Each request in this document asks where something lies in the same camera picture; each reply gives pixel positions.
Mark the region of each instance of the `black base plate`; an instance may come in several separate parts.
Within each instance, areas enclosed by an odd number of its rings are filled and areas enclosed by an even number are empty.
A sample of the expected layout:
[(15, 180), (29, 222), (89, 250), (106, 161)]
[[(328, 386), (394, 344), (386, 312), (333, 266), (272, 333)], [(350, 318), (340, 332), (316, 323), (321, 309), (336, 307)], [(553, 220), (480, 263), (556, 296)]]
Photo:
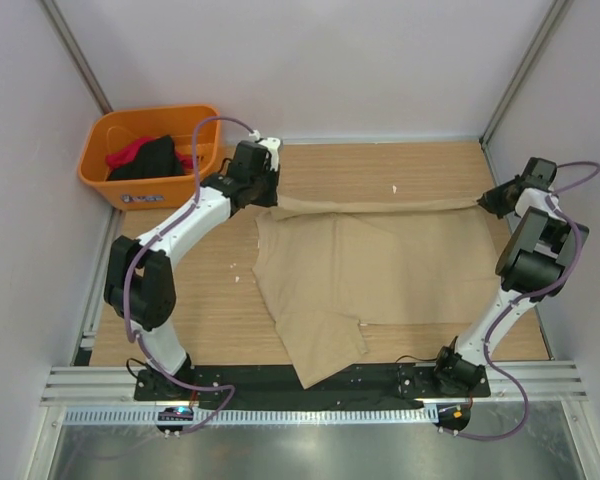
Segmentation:
[[(433, 378), (433, 365), (408, 363), (352, 365), (304, 389), (292, 365), (198, 366), (194, 381), (199, 386), (231, 384), (236, 393), (229, 410), (267, 411), (365, 411), (404, 410), (422, 407), (419, 399), (440, 398)], [(173, 388), (164, 379), (139, 373), (134, 398), (138, 401), (189, 400), (191, 392)], [(474, 398), (488, 397), (488, 382), (471, 392)], [(225, 393), (200, 393), (200, 407), (215, 409)]]

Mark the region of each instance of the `wood surface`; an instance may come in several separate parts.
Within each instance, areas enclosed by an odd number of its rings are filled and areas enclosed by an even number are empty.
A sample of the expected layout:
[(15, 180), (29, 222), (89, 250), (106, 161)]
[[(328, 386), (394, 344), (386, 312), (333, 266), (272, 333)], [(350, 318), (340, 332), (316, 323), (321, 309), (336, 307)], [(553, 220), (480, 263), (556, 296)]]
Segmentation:
[[(281, 154), (278, 191), (306, 200), (408, 202), (478, 198), (492, 186), (484, 155), (474, 142), (293, 145)], [(249, 207), (217, 227), (176, 269), (178, 300), (172, 318), (194, 364), (290, 363), (251, 272), (258, 254), (254, 218), (261, 211)], [(129, 212), (121, 233), (135, 237), (171, 212)], [(485, 218), (499, 253), (509, 238), (507, 226), (504, 220)], [(362, 326), (369, 348), (362, 361), (393, 362), (405, 354), (433, 358), (467, 326)], [(91, 365), (120, 366), (131, 356), (142, 358), (138, 347), (127, 342), (122, 319), (105, 305)], [(494, 358), (547, 358), (534, 312), (518, 321)]]

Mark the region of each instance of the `orange basket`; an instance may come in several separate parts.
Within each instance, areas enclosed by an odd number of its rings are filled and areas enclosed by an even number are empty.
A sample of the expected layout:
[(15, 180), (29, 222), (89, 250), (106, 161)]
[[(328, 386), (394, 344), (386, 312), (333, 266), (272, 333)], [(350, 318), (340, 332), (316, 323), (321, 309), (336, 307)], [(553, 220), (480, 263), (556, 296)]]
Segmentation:
[[(140, 137), (171, 135), (179, 153), (192, 154), (191, 136), (195, 126), (207, 117), (218, 115), (208, 105), (123, 110), (105, 115), (91, 129), (78, 175), (120, 210), (179, 207), (194, 193), (191, 170), (178, 177), (143, 178), (107, 182), (110, 169), (105, 157), (118, 152)], [(224, 156), (221, 122), (209, 122), (198, 134), (195, 148), (200, 178), (220, 168)]]

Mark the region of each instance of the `white panel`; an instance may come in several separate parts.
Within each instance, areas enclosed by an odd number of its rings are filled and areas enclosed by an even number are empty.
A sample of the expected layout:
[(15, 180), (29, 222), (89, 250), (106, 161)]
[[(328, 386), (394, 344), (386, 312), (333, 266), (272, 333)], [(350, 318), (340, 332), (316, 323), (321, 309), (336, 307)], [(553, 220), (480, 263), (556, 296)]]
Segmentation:
[(550, 3), (58, 0), (114, 108), (207, 102), (285, 139), (479, 136)]
[(66, 365), (108, 207), (79, 184), (98, 111), (32, 0), (0, 2), (0, 480), (30, 456), (52, 365)]
[[(500, 181), (520, 173), (530, 156), (600, 162), (600, 0), (574, 2), (490, 149)], [(591, 235), (579, 268), (541, 313), (555, 354), (575, 359), (600, 416), (600, 176), (563, 194), (560, 205)]]

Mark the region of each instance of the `gray floor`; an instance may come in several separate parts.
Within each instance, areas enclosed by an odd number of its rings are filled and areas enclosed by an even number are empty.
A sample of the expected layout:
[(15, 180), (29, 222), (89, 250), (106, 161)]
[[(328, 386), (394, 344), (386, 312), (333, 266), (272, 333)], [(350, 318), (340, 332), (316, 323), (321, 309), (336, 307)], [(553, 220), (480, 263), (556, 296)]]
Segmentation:
[[(467, 431), (496, 434), (519, 404), (476, 404)], [(54, 480), (584, 479), (559, 403), (536, 403), (525, 429), (491, 443), (427, 424), (209, 428), (180, 439), (154, 427), (64, 427)], [(96, 455), (117, 456), (98, 460)]]

